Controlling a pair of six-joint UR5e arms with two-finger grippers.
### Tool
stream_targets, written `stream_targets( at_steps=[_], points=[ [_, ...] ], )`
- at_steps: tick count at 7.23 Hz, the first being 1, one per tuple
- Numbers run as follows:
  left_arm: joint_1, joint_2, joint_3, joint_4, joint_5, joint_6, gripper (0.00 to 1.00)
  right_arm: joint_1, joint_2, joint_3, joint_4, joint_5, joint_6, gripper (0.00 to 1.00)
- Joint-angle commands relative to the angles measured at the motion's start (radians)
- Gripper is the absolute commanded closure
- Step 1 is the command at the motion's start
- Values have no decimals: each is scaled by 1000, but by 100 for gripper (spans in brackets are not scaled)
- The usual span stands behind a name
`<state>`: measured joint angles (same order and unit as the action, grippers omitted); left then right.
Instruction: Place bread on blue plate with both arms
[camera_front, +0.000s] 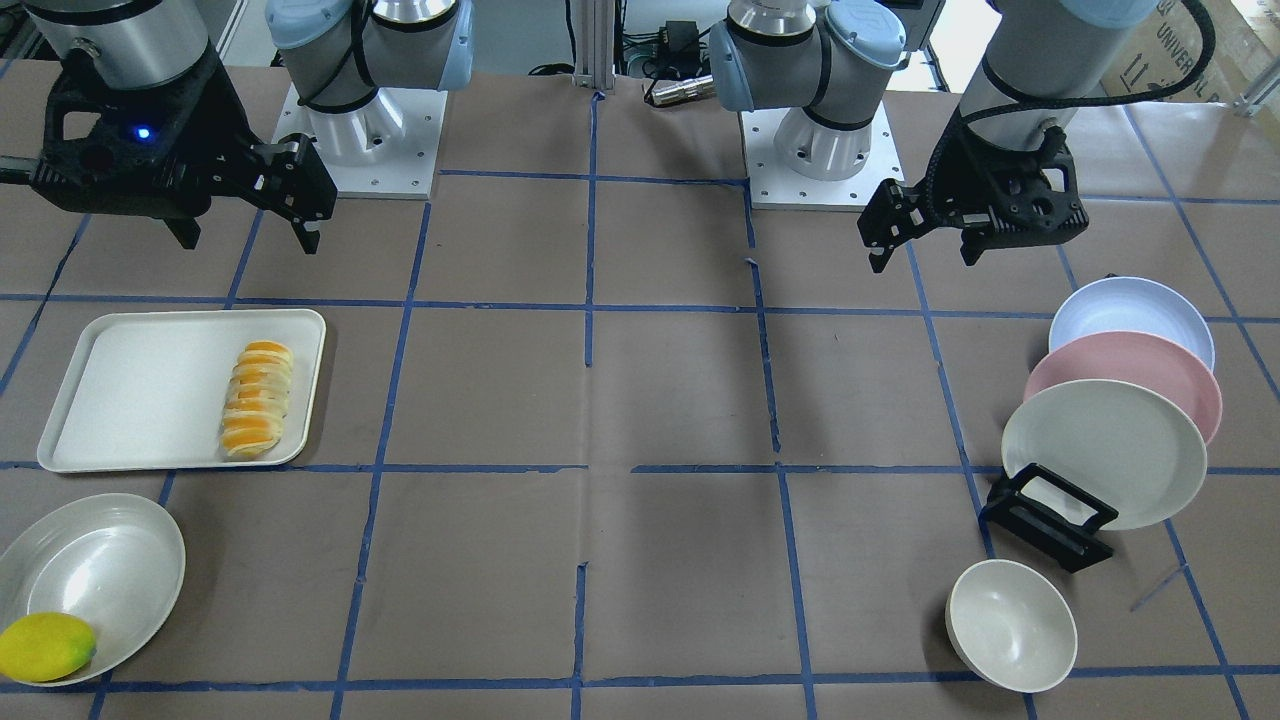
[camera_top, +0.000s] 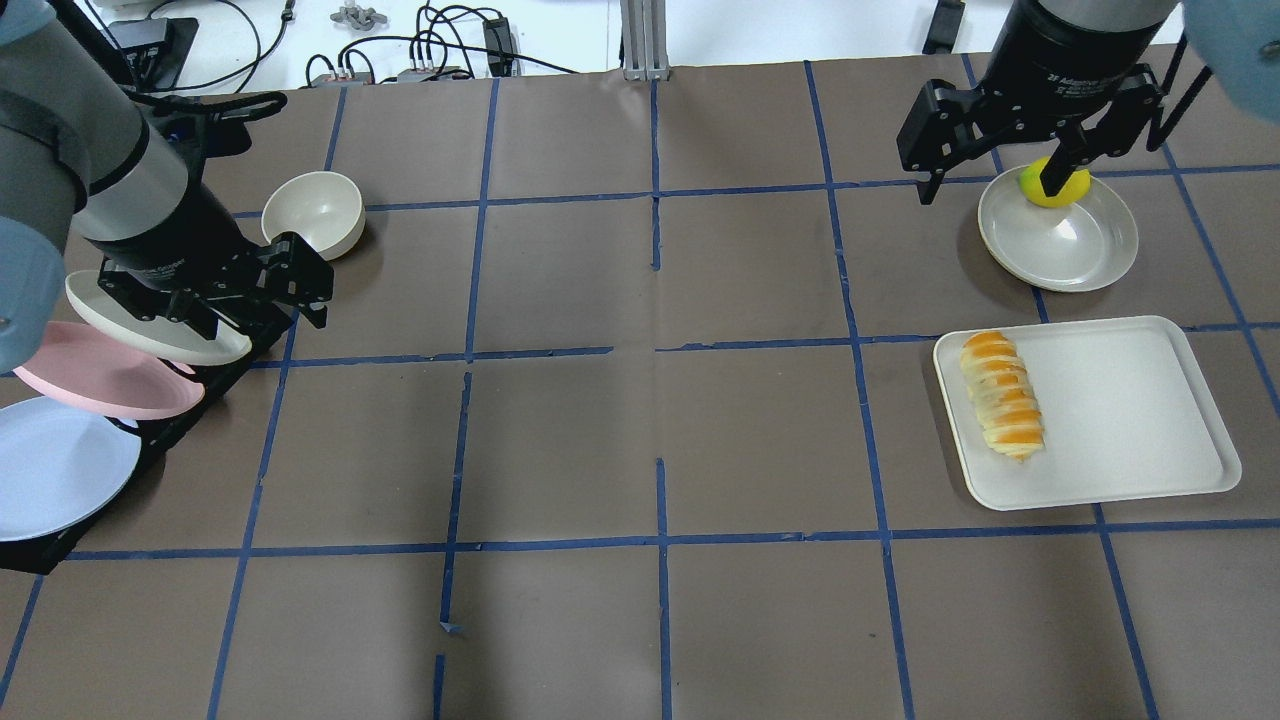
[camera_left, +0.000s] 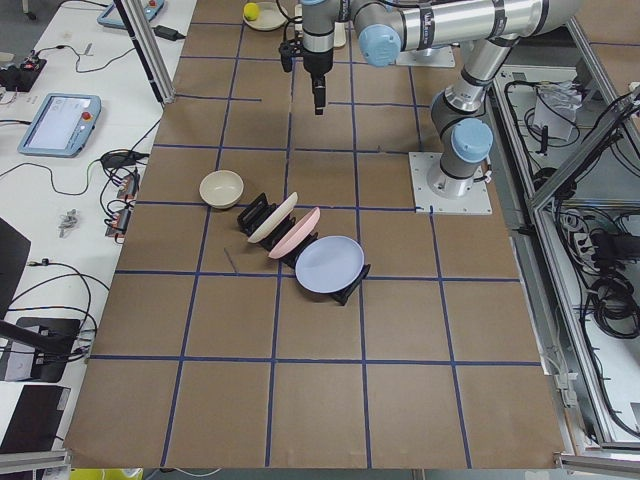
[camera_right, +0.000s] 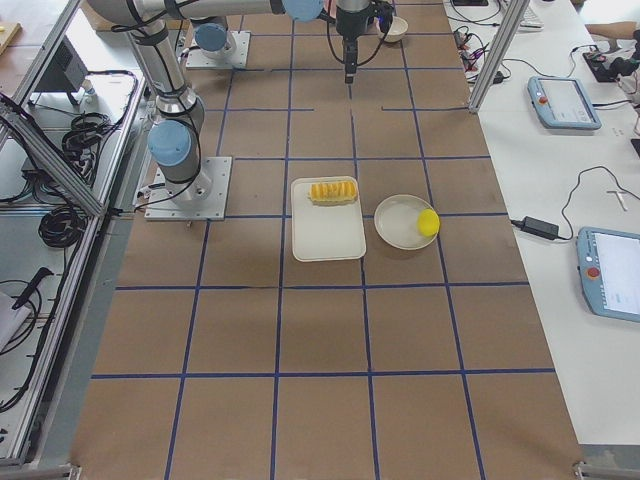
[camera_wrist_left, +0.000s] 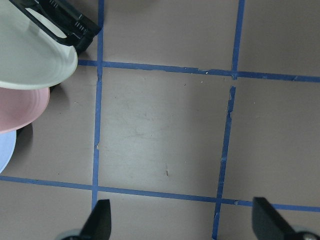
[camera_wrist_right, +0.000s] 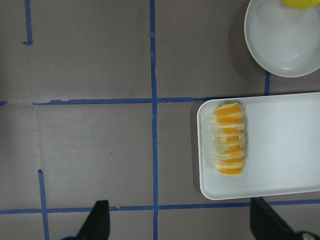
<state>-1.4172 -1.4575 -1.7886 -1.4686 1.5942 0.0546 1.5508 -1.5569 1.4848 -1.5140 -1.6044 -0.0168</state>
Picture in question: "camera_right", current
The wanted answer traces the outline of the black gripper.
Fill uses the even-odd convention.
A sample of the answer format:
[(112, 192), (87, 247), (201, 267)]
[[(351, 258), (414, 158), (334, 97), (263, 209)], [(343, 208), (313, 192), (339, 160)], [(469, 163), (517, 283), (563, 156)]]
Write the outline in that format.
[(369, 6), (338, 6), (336, 30), (342, 37), (345, 83), (352, 84), (357, 72), (358, 38), (366, 33)]

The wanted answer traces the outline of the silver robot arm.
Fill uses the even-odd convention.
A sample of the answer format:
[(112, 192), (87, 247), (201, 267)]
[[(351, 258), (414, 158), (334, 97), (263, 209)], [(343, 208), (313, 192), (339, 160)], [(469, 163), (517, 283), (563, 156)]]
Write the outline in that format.
[(156, 97), (159, 119), (147, 136), (147, 147), (164, 175), (166, 197), (160, 202), (189, 213), (201, 209), (214, 180), (205, 170), (200, 147), (204, 104), (185, 80), (166, 21), (190, 21), (200, 38), (197, 45), (219, 52), (231, 44), (229, 15), (287, 14), (310, 21), (324, 9), (322, 1), (91, 1), (89, 5), (112, 23), (112, 31), (129, 38)]
[[(281, 1), (281, 10), (295, 21), (309, 22), (322, 19), (326, 22), (326, 37), (331, 54), (344, 66), (345, 83), (352, 84), (357, 69), (369, 63), (377, 55), (394, 23), (394, 7), (387, 1)], [(364, 61), (358, 61), (358, 39), (370, 25), (377, 21), (382, 39), (374, 52)], [(222, 54), (231, 48), (232, 35), (225, 17), (210, 16), (193, 20), (196, 45), (205, 52)], [(336, 54), (329, 34), (329, 26), (335, 25), (342, 37), (343, 55)]]

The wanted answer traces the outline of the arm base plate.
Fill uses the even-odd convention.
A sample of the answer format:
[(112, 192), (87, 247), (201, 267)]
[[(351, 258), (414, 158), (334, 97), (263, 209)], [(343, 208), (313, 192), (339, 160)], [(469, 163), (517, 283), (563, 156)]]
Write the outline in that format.
[(191, 70), (244, 70), (247, 65), (250, 31), (227, 31), (225, 43), (222, 35), (212, 40), (205, 34), (195, 34), (189, 47), (186, 68)]
[(166, 182), (160, 168), (156, 169), (155, 183), (164, 186), (151, 191), (144, 217), (149, 221), (200, 221), (225, 219), (229, 183), (232, 170), (231, 157), (205, 157), (199, 175), (186, 188)]

